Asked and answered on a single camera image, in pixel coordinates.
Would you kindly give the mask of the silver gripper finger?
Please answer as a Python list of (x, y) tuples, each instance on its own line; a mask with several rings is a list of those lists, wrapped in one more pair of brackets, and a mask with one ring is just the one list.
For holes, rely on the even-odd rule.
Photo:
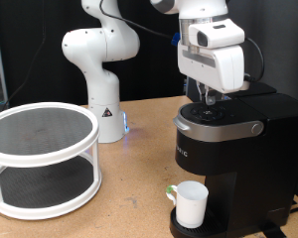
[(199, 92), (199, 98), (204, 99), (204, 85), (201, 84), (199, 81), (196, 81), (196, 86)]
[(217, 92), (209, 86), (205, 86), (205, 99), (207, 105), (214, 105), (216, 103)]

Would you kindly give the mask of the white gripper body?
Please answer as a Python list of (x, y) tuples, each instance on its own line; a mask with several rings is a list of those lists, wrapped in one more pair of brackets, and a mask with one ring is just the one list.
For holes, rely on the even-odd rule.
[(243, 85), (240, 46), (209, 50), (178, 44), (178, 67), (182, 74), (221, 93), (239, 91)]

